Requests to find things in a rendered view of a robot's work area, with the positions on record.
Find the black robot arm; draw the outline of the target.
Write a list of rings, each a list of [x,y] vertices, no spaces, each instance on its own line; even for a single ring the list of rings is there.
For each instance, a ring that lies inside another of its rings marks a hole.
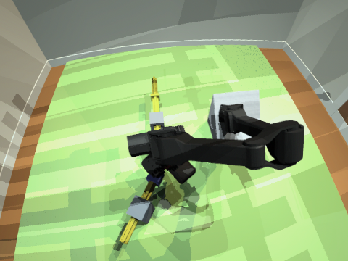
[[[165,173],[164,166],[188,161],[240,165],[250,170],[264,167],[283,170],[303,159],[305,129],[299,122],[270,124],[247,116],[243,104],[221,104],[219,111],[219,121],[225,122],[226,132],[242,132],[250,138],[194,138],[182,125],[167,126],[126,136],[130,156],[148,154],[141,164],[156,178]],[[275,160],[265,160],[265,146]]]

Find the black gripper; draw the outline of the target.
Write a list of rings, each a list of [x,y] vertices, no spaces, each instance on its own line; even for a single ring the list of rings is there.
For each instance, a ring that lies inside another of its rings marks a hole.
[[[171,165],[167,170],[180,184],[184,184],[196,172],[196,168],[190,162],[184,162],[182,165]]]

